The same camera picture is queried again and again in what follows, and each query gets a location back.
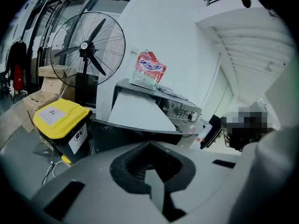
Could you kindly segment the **black box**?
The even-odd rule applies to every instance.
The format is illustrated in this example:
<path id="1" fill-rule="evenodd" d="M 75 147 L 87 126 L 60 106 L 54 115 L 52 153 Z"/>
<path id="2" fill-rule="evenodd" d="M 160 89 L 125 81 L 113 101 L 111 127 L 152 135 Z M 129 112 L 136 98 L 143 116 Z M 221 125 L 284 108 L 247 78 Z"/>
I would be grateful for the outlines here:
<path id="1" fill-rule="evenodd" d="M 209 121 L 209 124 L 212 126 L 212 128 L 201 142 L 201 149 L 209 148 L 222 131 L 221 119 L 218 116 L 213 115 Z"/>

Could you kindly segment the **yellow-lidded waste bin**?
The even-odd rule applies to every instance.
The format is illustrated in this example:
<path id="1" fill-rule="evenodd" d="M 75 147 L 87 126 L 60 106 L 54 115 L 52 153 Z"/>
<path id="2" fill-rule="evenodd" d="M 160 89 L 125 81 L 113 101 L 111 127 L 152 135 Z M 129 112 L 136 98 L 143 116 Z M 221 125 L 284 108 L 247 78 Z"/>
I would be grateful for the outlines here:
<path id="1" fill-rule="evenodd" d="M 90 150 L 87 122 L 91 115 L 90 109 L 60 98 L 39 109 L 33 116 L 33 123 L 55 151 L 76 163 Z"/>

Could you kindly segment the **red fire extinguisher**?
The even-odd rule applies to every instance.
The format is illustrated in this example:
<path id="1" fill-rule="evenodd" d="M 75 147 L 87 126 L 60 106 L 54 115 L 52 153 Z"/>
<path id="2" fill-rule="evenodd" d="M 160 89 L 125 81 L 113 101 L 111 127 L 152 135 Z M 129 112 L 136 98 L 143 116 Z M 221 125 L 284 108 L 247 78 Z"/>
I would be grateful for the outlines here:
<path id="1" fill-rule="evenodd" d="M 15 91 L 23 90 L 23 73 L 17 64 L 14 66 L 13 88 Z"/>

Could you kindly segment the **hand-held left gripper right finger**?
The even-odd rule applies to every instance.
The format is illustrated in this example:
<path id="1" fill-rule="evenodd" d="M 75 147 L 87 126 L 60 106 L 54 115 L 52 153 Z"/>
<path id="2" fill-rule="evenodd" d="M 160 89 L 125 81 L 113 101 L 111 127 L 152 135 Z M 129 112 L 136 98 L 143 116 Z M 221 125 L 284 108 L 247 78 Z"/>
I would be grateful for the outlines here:
<path id="1" fill-rule="evenodd" d="M 150 143 L 163 162 L 163 216 L 170 221 L 229 221 L 249 176 L 253 147 L 240 155 Z"/>

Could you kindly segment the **clothes rack with black garments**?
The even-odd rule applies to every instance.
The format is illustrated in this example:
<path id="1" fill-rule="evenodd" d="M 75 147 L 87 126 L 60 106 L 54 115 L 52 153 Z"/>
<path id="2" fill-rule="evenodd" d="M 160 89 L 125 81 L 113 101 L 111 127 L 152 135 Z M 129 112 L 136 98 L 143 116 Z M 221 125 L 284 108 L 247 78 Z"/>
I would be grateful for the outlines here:
<path id="1" fill-rule="evenodd" d="M 8 75 L 8 84 L 9 84 L 9 94 L 13 103 L 15 103 L 15 98 L 20 94 L 26 94 L 24 91 L 24 75 L 23 75 L 23 90 L 15 91 L 13 88 L 13 78 L 14 78 L 14 66 L 17 64 L 20 66 L 22 73 L 25 71 L 25 61 L 27 58 L 27 48 L 26 43 L 23 41 L 14 42 L 7 54 L 6 58 L 6 68 L 5 74 Z"/>

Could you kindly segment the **checked cloth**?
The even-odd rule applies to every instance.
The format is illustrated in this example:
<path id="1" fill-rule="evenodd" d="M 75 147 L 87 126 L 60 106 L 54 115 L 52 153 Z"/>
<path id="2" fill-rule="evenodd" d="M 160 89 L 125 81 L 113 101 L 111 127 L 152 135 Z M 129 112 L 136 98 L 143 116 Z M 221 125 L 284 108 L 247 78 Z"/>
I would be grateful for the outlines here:
<path id="1" fill-rule="evenodd" d="M 170 95 L 170 96 L 177 97 L 177 98 L 184 99 L 184 100 L 188 100 L 188 98 L 186 98 L 185 96 L 183 96 L 179 93 L 176 93 L 173 89 L 171 89 L 169 87 L 158 84 L 157 89 L 164 92 L 165 94 Z"/>

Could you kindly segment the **flattened cardboard sheet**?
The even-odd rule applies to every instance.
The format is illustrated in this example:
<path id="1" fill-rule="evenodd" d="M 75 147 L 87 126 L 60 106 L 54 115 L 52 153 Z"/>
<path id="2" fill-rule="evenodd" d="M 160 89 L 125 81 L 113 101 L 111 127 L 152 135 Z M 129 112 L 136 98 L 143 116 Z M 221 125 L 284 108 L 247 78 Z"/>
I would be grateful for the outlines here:
<path id="1" fill-rule="evenodd" d="M 20 126 L 23 126 L 28 133 L 34 129 L 27 110 L 23 105 L 15 104 L 4 114 L 0 115 L 0 150 Z"/>

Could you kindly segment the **clear plastic bag red print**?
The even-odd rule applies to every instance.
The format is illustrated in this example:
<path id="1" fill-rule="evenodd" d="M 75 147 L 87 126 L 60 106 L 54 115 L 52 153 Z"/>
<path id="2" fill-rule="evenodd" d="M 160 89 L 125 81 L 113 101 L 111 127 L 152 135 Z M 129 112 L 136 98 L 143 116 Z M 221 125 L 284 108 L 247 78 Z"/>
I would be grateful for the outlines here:
<path id="1" fill-rule="evenodd" d="M 202 149 L 206 142 L 206 136 L 212 129 L 212 125 L 209 124 L 207 121 L 202 119 L 201 117 L 198 118 L 195 127 L 195 131 L 198 134 L 198 137 L 196 139 L 198 148 Z"/>

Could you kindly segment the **black standing fan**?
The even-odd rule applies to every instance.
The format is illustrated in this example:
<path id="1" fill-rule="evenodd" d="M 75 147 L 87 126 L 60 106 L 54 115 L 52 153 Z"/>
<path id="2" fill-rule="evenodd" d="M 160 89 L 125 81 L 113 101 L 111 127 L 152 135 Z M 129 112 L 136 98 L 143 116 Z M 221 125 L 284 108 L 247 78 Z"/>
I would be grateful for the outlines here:
<path id="1" fill-rule="evenodd" d="M 97 87 L 119 69 L 125 50 L 126 39 L 118 21 L 103 12 L 87 11 L 57 30 L 50 63 L 56 77 L 75 89 L 75 101 L 86 106 Z"/>

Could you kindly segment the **cardboard box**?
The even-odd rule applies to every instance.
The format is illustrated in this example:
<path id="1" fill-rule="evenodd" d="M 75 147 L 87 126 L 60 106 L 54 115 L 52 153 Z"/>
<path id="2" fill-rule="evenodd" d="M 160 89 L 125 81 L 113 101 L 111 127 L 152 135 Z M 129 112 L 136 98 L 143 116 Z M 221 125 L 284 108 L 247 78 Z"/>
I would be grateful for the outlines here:
<path id="1" fill-rule="evenodd" d="M 54 67 L 48 65 L 38 68 L 38 76 L 40 77 L 65 79 L 67 77 L 75 76 L 76 74 L 77 71 L 75 68 L 65 65 L 55 65 Z"/>
<path id="2" fill-rule="evenodd" d="M 59 78 L 44 77 L 41 90 L 51 92 L 59 98 L 75 101 L 75 88 L 66 85 Z"/>
<path id="3" fill-rule="evenodd" d="M 25 109 L 27 110 L 29 120 L 36 131 L 37 127 L 33 122 L 33 117 L 35 113 L 41 108 L 45 107 L 46 105 L 49 105 L 50 103 L 56 101 L 57 99 L 57 94 L 42 90 L 29 94 L 23 99 L 23 103 L 25 105 Z"/>

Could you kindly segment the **black washing machine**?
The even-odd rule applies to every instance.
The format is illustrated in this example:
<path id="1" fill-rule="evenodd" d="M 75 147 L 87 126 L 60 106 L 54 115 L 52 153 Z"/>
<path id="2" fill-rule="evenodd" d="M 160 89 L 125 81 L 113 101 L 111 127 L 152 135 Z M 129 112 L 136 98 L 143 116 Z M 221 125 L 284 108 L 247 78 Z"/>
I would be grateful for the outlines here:
<path id="1" fill-rule="evenodd" d="M 109 123 L 108 120 L 95 119 L 92 121 L 95 153 L 143 141 L 161 141 L 184 148 L 199 149 L 196 142 L 198 134 L 194 126 L 201 115 L 202 109 L 200 107 L 188 100 L 170 96 L 160 90 L 145 89 L 130 84 L 128 79 L 123 79 L 117 82 L 114 87 L 112 108 L 121 91 L 150 96 L 173 123 L 176 131 L 151 131 Z"/>

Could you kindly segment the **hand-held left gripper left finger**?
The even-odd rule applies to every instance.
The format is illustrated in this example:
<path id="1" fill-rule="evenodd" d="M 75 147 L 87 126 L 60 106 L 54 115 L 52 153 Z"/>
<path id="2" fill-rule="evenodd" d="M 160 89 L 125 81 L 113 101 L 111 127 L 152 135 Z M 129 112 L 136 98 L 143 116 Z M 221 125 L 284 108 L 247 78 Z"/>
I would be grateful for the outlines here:
<path id="1" fill-rule="evenodd" d="M 33 196 L 42 210 L 72 181 L 84 184 L 63 218 L 65 224 L 164 224 L 148 194 L 130 194 L 111 177 L 110 165 L 137 144 L 88 156 L 49 181 Z"/>

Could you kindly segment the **black-framed glass door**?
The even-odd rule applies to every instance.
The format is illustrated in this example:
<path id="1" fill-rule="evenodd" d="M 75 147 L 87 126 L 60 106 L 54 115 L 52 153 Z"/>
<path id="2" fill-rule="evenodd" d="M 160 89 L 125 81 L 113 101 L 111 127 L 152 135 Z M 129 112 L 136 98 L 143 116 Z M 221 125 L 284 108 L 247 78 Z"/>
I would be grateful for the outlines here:
<path id="1" fill-rule="evenodd" d="M 28 93 L 40 89 L 40 66 L 50 65 L 50 48 L 58 29 L 71 17 L 99 11 L 118 19 L 130 0 L 34 0 L 21 35 L 27 46 L 25 87 Z"/>

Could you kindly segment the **pink detergent pouch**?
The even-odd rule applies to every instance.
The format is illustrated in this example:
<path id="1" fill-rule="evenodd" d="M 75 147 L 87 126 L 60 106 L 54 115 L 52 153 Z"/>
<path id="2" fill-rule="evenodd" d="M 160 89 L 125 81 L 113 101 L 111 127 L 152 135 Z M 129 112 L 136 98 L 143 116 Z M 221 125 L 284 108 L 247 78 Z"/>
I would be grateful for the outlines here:
<path id="1" fill-rule="evenodd" d="M 166 72 L 166 68 L 167 66 L 160 63 L 153 52 L 141 52 L 129 82 L 130 84 L 155 91 Z"/>

